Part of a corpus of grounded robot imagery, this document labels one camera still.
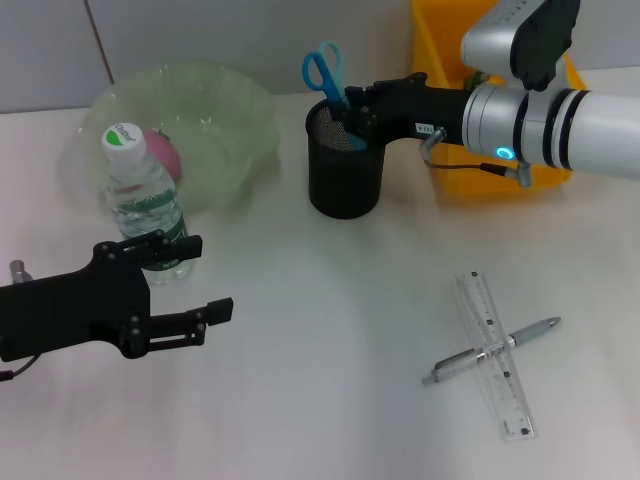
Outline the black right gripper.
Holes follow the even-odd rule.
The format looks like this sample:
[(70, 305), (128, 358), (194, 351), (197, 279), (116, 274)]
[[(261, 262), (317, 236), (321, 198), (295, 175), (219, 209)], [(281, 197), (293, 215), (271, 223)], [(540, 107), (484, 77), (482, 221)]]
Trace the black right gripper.
[(418, 124), (442, 127), (446, 143), (462, 145), (469, 92), (430, 87), (426, 80), (427, 74), (418, 72), (403, 79), (378, 81), (366, 89), (348, 86), (345, 96), (349, 106), (331, 105), (331, 117), (348, 134), (374, 146), (405, 138), (426, 139), (428, 134)]

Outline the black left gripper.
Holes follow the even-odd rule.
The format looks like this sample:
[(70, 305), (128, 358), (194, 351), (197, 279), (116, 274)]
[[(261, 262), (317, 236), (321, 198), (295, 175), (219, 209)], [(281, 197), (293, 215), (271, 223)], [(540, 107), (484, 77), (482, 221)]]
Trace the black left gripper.
[(109, 343), (135, 359), (147, 349), (201, 346), (208, 327), (231, 320), (232, 298), (150, 319), (150, 291), (140, 267), (168, 270), (199, 258), (199, 235), (170, 240), (156, 230), (139, 248), (139, 265), (133, 246), (130, 241), (102, 242), (78, 271), (3, 287), (1, 359), (15, 361), (92, 341)]

